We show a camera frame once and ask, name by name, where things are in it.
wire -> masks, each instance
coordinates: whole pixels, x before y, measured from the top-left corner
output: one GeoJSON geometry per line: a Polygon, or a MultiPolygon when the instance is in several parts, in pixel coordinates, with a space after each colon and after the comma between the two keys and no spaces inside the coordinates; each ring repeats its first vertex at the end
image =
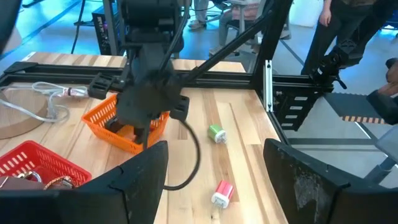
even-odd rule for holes
{"type": "Polygon", "coordinates": [[[80,30],[80,24],[81,24],[81,17],[83,16],[83,11],[85,10],[85,4],[86,0],[81,1],[81,8],[80,8],[80,13],[79,13],[79,18],[76,24],[76,35],[75,35],[75,40],[73,41],[72,45],[72,50],[70,51],[71,54],[75,52],[75,47],[77,43],[77,38],[79,38],[79,30],[80,30]]]}
{"type": "Polygon", "coordinates": [[[200,166],[200,160],[201,160],[201,154],[200,154],[200,145],[199,145],[199,140],[198,137],[196,136],[196,134],[193,132],[193,129],[191,128],[191,126],[189,126],[188,123],[186,123],[185,121],[180,121],[181,124],[188,130],[188,132],[190,133],[192,139],[193,139],[193,143],[195,143],[195,147],[197,150],[197,161],[195,163],[195,166],[191,172],[191,174],[188,176],[188,178],[182,182],[182,184],[178,185],[178,186],[164,186],[165,190],[180,190],[183,189],[184,187],[186,187],[192,180],[193,178],[196,176],[196,174],[198,173],[199,170],[199,166],[200,166]]]}
{"type": "Polygon", "coordinates": [[[49,122],[49,123],[57,123],[60,121],[63,121],[65,119],[69,118],[70,112],[69,109],[66,106],[63,105],[56,105],[53,103],[53,98],[56,96],[77,96],[77,97],[88,97],[87,94],[87,87],[85,86],[79,86],[79,87],[74,87],[74,88],[68,88],[52,83],[46,83],[46,82],[37,82],[33,83],[33,85],[26,85],[26,86],[2,86],[0,87],[0,91],[7,89],[7,90],[34,90],[36,92],[42,93],[44,95],[49,95],[48,98],[48,115],[47,118],[42,118],[40,116],[37,116],[36,114],[32,113],[31,111],[21,107],[17,106],[15,104],[12,104],[10,102],[4,101],[0,99],[0,104],[8,106],[10,108],[14,108],[15,110],[19,110],[22,113],[25,113],[26,115],[29,115],[37,120],[43,121],[43,122],[49,122]],[[65,115],[62,117],[58,117],[59,110],[64,110],[65,115]]]}
{"type": "MultiPolygon", "coordinates": [[[[188,9],[189,7],[190,7],[189,0],[185,0],[184,8],[188,9]]],[[[164,55],[163,60],[160,63],[159,74],[162,74],[164,69],[166,68],[167,62],[169,62],[169,60],[170,60],[170,57],[174,50],[174,47],[176,46],[178,40],[180,39],[182,31],[184,30],[185,24],[188,21],[188,17],[189,17],[189,11],[185,10],[184,15],[182,17],[182,21],[180,23],[180,26],[178,27],[176,33],[174,34],[174,38],[173,38],[172,42],[170,43],[169,49],[166,51],[166,54],[164,55]]]]}
{"type": "Polygon", "coordinates": [[[211,6],[210,8],[207,8],[207,9],[192,9],[190,7],[189,10],[192,10],[192,11],[195,11],[195,12],[200,12],[200,11],[206,11],[206,10],[209,10],[209,9],[213,9],[214,7],[216,7],[216,5],[211,6]]]}

white cable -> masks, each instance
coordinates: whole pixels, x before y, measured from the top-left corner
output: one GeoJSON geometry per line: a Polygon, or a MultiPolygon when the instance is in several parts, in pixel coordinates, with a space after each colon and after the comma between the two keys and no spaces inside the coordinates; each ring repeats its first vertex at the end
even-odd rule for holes
{"type": "Polygon", "coordinates": [[[0,87],[0,91],[2,91],[3,89],[34,90],[34,91],[42,93],[44,95],[49,95],[47,118],[42,118],[40,116],[37,116],[36,114],[30,112],[29,110],[27,110],[21,106],[17,106],[15,104],[6,102],[2,99],[0,99],[0,104],[3,104],[10,108],[14,108],[16,110],[19,110],[20,112],[25,113],[25,114],[27,114],[35,119],[38,119],[40,121],[50,122],[50,123],[56,123],[59,121],[63,121],[64,119],[68,119],[69,115],[70,115],[69,109],[66,106],[55,105],[53,103],[54,97],[68,97],[68,96],[88,97],[88,90],[87,90],[87,87],[85,87],[85,86],[65,87],[65,86],[60,86],[60,85],[56,85],[53,83],[47,83],[47,82],[37,82],[37,83],[33,83],[33,85],[31,85],[31,86],[26,85],[26,86],[3,86],[3,87],[0,87]],[[66,112],[66,115],[59,118],[58,112],[60,109],[64,110],[66,112]]]}

wooden table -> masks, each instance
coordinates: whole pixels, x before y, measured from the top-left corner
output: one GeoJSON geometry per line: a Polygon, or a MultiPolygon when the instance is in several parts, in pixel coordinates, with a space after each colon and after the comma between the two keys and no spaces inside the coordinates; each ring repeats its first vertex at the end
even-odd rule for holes
{"type": "MultiPolygon", "coordinates": [[[[116,56],[32,53],[25,60],[57,65],[122,67],[126,59],[116,56]]],[[[174,67],[189,70],[198,60],[174,60],[174,67]]],[[[213,71],[244,72],[236,62],[220,62],[213,71]]],[[[192,183],[177,192],[164,191],[155,223],[287,223],[269,180],[262,158],[266,138],[278,139],[275,129],[252,90],[185,88],[191,100],[187,122],[201,143],[200,170],[192,183]],[[215,144],[206,135],[211,124],[227,132],[226,144],[215,144]],[[218,182],[231,182],[236,191],[222,212],[210,202],[218,182]]],[[[100,100],[66,100],[71,116],[57,124],[42,124],[21,136],[0,141],[0,155],[31,139],[88,170],[93,178],[120,165],[131,154],[98,139],[81,116],[100,100]]],[[[166,183],[185,180],[195,162],[195,150],[187,131],[170,119],[162,137],[169,142],[169,169],[166,183]]]]}

computer tower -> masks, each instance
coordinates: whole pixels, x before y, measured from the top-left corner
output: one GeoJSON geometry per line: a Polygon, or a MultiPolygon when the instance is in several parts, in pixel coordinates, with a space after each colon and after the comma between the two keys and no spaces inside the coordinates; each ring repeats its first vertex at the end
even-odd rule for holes
{"type": "MultiPolygon", "coordinates": [[[[118,49],[121,47],[121,39],[119,35],[119,14],[117,12],[116,4],[113,4],[114,11],[114,20],[115,20],[115,29],[116,29],[116,37],[118,39],[117,45],[118,49]]],[[[112,55],[111,46],[108,39],[108,24],[105,19],[104,7],[101,6],[92,12],[95,32],[97,35],[98,47],[101,55],[112,55]]]]}

floor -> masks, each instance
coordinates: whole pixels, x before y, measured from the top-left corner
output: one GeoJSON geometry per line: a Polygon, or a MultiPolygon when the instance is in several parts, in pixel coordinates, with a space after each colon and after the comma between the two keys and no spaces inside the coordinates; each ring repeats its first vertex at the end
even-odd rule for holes
{"type": "MultiPolygon", "coordinates": [[[[101,1],[87,1],[83,20],[91,20],[91,11],[100,7],[101,1]]],[[[75,36],[73,23],[78,19],[80,1],[52,0],[43,1],[19,13],[17,28],[22,36],[22,45],[0,57],[0,70],[4,70],[16,60],[21,60],[29,52],[61,52],[71,50],[75,36]]],[[[279,74],[298,75],[312,41],[314,29],[291,26],[292,38],[279,42],[273,59],[273,66],[279,74]]],[[[361,63],[341,72],[341,78],[348,89],[336,85],[335,92],[368,94],[385,84],[384,75],[387,68],[384,63],[396,57],[398,40],[396,32],[381,31],[368,43],[361,63]]],[[[207,59],[208,49],[217,45],[218,23],[209,23],[207,29],[184,32],[185,47],[180,58],[207,59]]],[[[235,32],[229,33],[232,39],[235,32]]],[[[99,54],[93,27],[82,27],[75,50],[76,54],[99,54]]],[[[245,68],[249,61],[243,62],[245,68]]],[[[342,121],[323,99],[316,102],[309,116],[297,131],[286,131],[288,138],[326,138],[326,139],[366,139],[379,138],[391,126],[365,124],[359,127],[356,123],[342,121]],[[370,136],[364,134],[367,129],[370,136]]],[[[340,169],[359,177],[364,177],[374,166],[385,159],[385,155],[374,146],[364,145],[294,145],[299,150],[340,169]]],[[[398,169],[395,167],[381,185],[398,187],[398,169]]]]}

